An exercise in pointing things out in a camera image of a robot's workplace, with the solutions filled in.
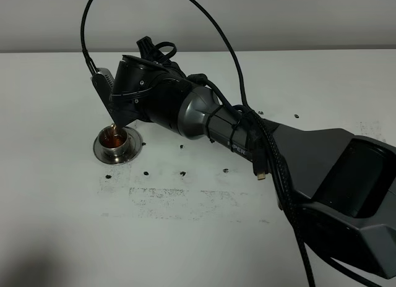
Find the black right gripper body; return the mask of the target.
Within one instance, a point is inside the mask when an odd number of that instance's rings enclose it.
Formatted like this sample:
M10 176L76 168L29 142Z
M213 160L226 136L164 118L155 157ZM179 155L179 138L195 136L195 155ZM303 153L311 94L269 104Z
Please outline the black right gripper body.
M180 71L124 55L110 96L113 121L117 126L135 120L177 126L182 103L191 91L192 83Z

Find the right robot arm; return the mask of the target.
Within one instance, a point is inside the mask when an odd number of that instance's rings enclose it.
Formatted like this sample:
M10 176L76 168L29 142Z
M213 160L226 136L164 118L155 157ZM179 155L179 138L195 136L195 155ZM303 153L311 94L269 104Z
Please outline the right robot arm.
M149 37L123 56L110 85L118 127L154 122L183 137L206 136L271 174L280 207L302 241L389 279L395 276L395 148L344 129L302 131L233 106L204 74L185 75Z

